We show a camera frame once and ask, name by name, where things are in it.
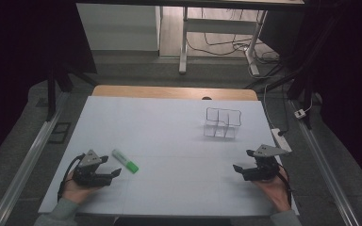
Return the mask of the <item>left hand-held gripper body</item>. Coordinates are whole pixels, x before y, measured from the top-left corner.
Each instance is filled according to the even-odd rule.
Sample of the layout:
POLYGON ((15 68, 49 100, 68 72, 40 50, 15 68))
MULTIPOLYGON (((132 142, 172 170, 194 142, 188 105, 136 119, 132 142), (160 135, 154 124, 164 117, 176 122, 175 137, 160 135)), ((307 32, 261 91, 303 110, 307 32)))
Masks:
POLYGON ((110 174, 99 174, 96 170, 101 164, 101 156, 98 156, 94 150, 89 150, 81 157, 80 162, 74 169, 73 180, 79 186, 101 187, 109 186, 112 182, 110 174))

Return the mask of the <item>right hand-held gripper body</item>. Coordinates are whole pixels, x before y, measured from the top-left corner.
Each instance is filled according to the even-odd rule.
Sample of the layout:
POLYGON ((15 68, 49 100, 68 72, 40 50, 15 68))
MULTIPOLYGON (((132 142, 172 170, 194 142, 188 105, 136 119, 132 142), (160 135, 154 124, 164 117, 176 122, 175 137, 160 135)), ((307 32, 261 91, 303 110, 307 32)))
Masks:
POLYGON ((244 180, 262 181, 274 178, 279 172, 279 165, 275 157, 286 153, 287 152, 281 148, 262 144, 255 150, 254 159, 256 167, 247 169, 247 172, 242 174, 244 180))

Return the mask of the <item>person's left hand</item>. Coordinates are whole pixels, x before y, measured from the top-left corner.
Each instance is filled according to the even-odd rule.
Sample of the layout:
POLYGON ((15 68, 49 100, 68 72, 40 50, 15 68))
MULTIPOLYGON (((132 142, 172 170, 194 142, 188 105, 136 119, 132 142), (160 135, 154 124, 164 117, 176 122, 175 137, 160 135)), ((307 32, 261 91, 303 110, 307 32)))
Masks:
POLYGON ((74 172, 71 171, 65 179, 62 197, 71 202, 81 204, 92 192, 97 191, 98 187, 79 186, 73 180, 73 174, 74 172))

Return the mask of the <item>person's right hand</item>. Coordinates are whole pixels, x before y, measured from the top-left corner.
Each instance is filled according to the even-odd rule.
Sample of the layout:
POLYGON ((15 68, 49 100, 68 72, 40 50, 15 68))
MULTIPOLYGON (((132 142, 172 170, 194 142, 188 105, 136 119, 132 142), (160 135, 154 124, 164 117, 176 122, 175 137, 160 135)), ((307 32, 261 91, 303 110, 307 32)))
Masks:
POLYGON ((291 209, 285 183, 278 176, 268 181, 254 181, 254 184, 267 196, 278 212, 291 209))

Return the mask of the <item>green and white highlighter marker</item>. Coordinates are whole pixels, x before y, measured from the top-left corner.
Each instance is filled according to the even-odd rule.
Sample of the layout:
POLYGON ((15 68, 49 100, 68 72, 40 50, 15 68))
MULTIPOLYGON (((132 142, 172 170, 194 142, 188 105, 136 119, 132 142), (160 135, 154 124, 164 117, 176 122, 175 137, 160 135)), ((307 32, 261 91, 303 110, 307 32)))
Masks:
POLYGON ((112 155, 132 173, 136 173, 139 170, 139 167, 121 151, 113 150, 112 155))

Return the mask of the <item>white power strip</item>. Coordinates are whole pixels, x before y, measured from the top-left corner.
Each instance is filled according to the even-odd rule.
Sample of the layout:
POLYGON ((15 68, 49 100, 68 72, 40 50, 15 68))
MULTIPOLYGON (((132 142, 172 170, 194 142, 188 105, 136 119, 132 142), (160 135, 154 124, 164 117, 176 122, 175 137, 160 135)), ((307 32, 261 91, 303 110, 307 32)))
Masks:
POLYGON ((278 146, 285 150, 286 152, 288 153, 291 153, 292 150, 290 148, 290 146, 288 145, 288 142, 287 140, 284 138, 284 136, 279 136, 278 133, 280 132, 281 130, 278 129, 278 128, 273 128, 271 129, 271 133, 272 133, 272 136, 274 138, 274 140, 276 141, 276 143, 278 144, 278 146))

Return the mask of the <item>clear acrylic compartment organizer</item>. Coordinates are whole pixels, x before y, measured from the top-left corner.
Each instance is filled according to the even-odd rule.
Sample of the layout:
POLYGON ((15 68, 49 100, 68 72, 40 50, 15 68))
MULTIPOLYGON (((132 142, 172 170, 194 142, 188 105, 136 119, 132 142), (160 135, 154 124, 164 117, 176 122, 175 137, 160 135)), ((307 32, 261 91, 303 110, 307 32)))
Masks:
POLYGON ((206 137, 235 138, 241 127, 241 112, 234 109, 206 109, 204 135, 206 137))

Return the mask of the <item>black floor outlet cover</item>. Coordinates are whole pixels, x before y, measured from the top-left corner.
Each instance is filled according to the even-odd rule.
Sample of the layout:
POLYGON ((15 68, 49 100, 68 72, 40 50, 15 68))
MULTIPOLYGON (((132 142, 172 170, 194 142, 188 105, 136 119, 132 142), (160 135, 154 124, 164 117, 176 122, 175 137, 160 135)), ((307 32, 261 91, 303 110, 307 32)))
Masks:
POLYGON ((55 125, 48 142, 52 144, 63 144, 69 134, 70 127, 71 124, 69 122, 58 122, 55 125))

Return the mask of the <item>white table cover sheet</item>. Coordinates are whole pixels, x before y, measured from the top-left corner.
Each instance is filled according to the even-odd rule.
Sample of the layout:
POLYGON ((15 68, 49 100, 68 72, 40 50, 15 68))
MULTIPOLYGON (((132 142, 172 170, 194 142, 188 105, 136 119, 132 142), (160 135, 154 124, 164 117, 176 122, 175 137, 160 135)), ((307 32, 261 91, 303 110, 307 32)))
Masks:
POLYGON ((49 213, 71 161, 94 150, 107 155, 99 172, 122 169, 110 186, 89 196, 85 214, 133 217, 260 217, 272 214, 266 196, 234 171, 255 161, 246 150, 273 143, 259 101, 88 98, 58 170, 41 203, 49 213), (233 139, 206 137, 208 107, 241 112, 233 139), (129 171, 113 155, 124 153, 139 170, 129 171))

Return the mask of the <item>black metal stand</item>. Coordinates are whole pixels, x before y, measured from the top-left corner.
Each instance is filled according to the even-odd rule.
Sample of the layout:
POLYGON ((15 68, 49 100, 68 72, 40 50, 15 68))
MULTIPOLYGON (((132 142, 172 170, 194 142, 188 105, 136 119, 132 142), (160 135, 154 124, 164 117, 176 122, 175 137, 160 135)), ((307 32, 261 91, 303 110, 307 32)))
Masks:
POLYGON ((48 87, 48 111, 47 121, 51 121, 57 112, 57 97, 56 86, 59 86, 63 92, 71 92, 73 90, 73 82, 70 79, 69 74, 73 74, 80 78, 84 82, 96 87, 99 83, 90 78, 85 73, 79 71, 76 67, 69 63, 54 64, 47 73, 47 87, 48 87))

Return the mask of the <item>white cabinet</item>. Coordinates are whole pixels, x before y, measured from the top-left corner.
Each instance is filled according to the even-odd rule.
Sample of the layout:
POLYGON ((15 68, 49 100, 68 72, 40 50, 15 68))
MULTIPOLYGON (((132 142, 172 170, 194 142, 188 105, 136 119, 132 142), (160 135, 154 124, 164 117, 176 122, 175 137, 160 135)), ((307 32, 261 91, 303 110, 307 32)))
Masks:
POLYGON ((158 51, 160 7, 76 4, 92 50, 158 51))

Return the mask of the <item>aluminium rail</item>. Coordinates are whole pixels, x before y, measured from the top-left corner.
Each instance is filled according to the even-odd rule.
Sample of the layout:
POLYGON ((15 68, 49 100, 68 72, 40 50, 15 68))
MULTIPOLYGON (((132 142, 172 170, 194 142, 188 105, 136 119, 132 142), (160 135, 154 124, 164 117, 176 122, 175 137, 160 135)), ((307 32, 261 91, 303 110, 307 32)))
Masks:
POLYGON ((302 120, 298 120, 298 124, 345 225, 361 226, 352 205, 350 204, 341 185, 337 181, 337 177, 322 152, 322 148, 315 135, 307 128, 302 120))
POLYGON ((56 126, 58 119, 63 112, 64 105, 70 97, 69 92, 61 92, 56 100, 57 110, 53 114, 50 121, 45 121, 34 139, 30 149, 28 150, 24 161, 18 168, 13 180, 8 186, 6 193, 0 201, 0 226, 5 226, 8 218, 18 201, 31 172, 36 166, 38 159, 41 156, 48 138, 50 137, 54 127, 56 126))

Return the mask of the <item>white metal desk frame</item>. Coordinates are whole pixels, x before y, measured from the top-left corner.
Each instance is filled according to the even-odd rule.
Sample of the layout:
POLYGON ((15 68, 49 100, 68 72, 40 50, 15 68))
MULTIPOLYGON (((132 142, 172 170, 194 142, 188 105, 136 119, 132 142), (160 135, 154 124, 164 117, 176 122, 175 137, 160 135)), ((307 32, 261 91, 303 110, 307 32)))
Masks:
POLYGON ((259 76, 259 70, 254 58, 255 45, 257 43, 262 25, 264 24, 267 11, 260 10, 257 13, 257 19, 253 21, 232 21, 215 20, 204 18, 189 18, 189 9, 183 7, 183 27, 182 42, 180 49, 179 73, 185 74, 187 70, 187 35, 188 33, 216 33, 216 34, 235 34, 251 35, 251 41, 248 47, 243 49, 243 53, 249 64, 249 71, 254 76, 259 76))

